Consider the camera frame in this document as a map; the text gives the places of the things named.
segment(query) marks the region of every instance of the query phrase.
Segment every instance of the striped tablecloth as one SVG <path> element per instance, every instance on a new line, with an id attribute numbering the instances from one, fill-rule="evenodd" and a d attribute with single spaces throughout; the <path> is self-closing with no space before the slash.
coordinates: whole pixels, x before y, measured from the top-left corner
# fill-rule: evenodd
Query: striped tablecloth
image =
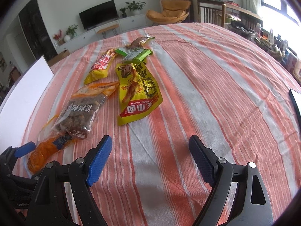
<path id="1" fill-rule="evenodd" d="M 83 86 L 101 53 L 146 34 L 155 37 L 147 67 L 158 81 L 163 103 L 146 118 L 119 127 L 116 91 L 100 110 L 94 137 L 49 161 L 68 164 L 110 135 L 112 152 L 91 187 L 108 225 L 190 226 L 211 190 L 189 153 L 189 137 L 197 134 L 218 157 L 257 164 L 278 218 L 300 187 L 300 133 L 288 91 L 301 88 L 256 45 L 215 25 L 150 27 L 74 52 L 52 67 L 55 76 L 34 110 L 23 143 L 37 140 L 41 127 Z M 118 80 L 117 63 L 120 57 L 100 82 Z M 16 174 L 28 176 L 25 163 L 18 163 Z M 80 224 L 68 185 L 66 193 Z M 233 194 L 231 189 L 220 223 L 227 220 Z"/>

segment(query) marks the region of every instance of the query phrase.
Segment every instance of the bottle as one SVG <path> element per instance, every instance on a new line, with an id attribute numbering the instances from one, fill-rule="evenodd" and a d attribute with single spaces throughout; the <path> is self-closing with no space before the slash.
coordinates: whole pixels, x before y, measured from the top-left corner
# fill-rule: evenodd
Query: bottle
<path id="1" fill-rule="evenodd" d="M 255 27 L 255 32 L 258 33 L 258 37 L 260 38 L 260 32 L 261 32 L 261 24 L 257 23 Z"/>

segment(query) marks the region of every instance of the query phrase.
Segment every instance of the tv stand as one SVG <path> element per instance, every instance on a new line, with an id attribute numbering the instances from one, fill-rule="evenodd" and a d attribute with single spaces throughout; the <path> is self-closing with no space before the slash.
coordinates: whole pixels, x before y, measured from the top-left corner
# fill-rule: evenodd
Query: tv stand
<path id="1" fill-rule="evenodd" d="M 93 29 L 96 28 L 96 27 L 97 27 L 97 25 L 92 26 L 91 28 L 86 29 L 86 32 L 88 32 L 88 31 L 90 31 L 90 30 L 93 30 Z"/>
<path id="2" fill-rule="evenodd" d="M 56 48 L 56 51 L 57 53 L 61 53 L 64 50 L 69 50 L 70 53 L 73 53 L 98 40 L 145 27 L 148 27 L 145 14 L 113 20 L 76 36 L 69 42 Z"/>

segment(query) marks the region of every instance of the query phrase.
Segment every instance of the metal screw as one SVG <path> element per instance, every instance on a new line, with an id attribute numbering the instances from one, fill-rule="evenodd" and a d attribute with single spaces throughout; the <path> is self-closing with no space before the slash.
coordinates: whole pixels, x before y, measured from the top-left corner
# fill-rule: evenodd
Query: metal screw
<path id="1" fill-rule="evenodd" d="M 254 162 L 249 162 L 249 166 L 252 167 L 252 168 L 255 168 L 256 164 Z"/>
<path id="2" fill-rule="evenodd" d="M 77 164 L 82 164 L 84 162 L 84 158 L 80 157 L 80 158 L 77 158 L 76 161 L 75 161 Z"/>
<path id="3" fill-rule="evenodd" d="M 219 158 L 219 163 L 225 164 L 227 160 L 225 158 Z"/>
<path id="4" fill-rule="evenodd" d="M 46 164 L 46 168 L 51 168 L 51 167 L 53 167 L 53 163 L 52 162 L 49 162 L 49 163 Z"/>

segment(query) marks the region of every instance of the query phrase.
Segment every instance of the snack package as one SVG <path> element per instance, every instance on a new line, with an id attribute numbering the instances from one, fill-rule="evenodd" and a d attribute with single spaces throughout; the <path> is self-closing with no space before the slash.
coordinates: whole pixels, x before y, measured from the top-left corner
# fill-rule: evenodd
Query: snack package
<path id="1" fill-rule="evenodd" d="M 126 46 L 129 49 L 134 49 L 137 47 L 144 47 L 150 40 L 155 39 L 154 37 L 142 36 L 134 40 L 130 45 Z"/>
<path id="2" fill-rule="evenodd" d="M 57 119 L 54 129 L 67 131 L 73 138 L 86 139 L 100 106 L 117 89 L 119 81 L 91 83 L 79 89 Z"/>
<path id="3" fill-rule="evenodd" d="M 157 81 L 143 62 L 117 64 L 121 114 L 118 125 L 140 120 L 163 101 Z"/>
<path id="4" fill-rule="evenodd" d="M 41 170 L 50 156 L 75 142 L 68 133 L 58 133 L 52 130 L 57 118 L 58 116 L 54 116 L 39 132 L 37 147 L 31 152 L 27 162 L 28 169 L 32 173 Z"/>
<path id="5" fill-rule="evenodd" d="M 124 56 L 123 62 L 138 63 L 143 61 L 148 55 L 153 54 L 150 49 L 145 49 L 143 46 L 154 37 L 138 37 L 130 45 L 116 49 L 116 53 Z"/>
<path id="6" fill-rule="evenodd" d="M 153 51 L 144 48 L 127 49 L 125 47 L 120 47 L 116 49 L 116 52 L 124 56 L 122 61 L 127 63 L 141 62 L 146 58 L 146 56 L 153 54 Z"/>
<path id="7" fill-rule="evenodd" d="M 114 49 L 108 49 L 100 59 L 92 65 L 89 74 L 87 75 L 84 84 L 87 85 L 93 81 L 96 81 L 101 78 L 108 76 L 108 71 L 111 66 L 111 62 L 117 56 L 117 53 Z"/>

